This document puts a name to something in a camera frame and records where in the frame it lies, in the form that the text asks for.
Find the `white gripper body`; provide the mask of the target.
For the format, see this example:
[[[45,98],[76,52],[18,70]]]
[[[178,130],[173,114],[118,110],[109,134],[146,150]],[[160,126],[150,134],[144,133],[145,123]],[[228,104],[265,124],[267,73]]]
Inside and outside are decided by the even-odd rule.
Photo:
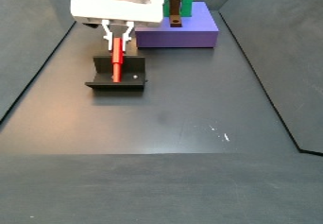
[[[164,0],[70,0],[70,14],[84,24],[120,20],[156,26],[164,18],[162,4]]]

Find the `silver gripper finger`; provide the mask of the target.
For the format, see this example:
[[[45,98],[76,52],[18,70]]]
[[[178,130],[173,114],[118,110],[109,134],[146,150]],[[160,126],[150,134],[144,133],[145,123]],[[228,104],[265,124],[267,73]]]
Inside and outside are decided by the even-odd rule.
[[[106,40],[106,49],[108,51],[112,50],[112,46],[113,46],[113,33],[109,30],[109,20],[102,20],[101,21],[101,26],[104,29],[104,39]]]
[[[126,51],[126,42],[130,41],[130,32],[133,29],[133,22],[128,21],[126,22],[126,31],[122,33],[122,51]]]

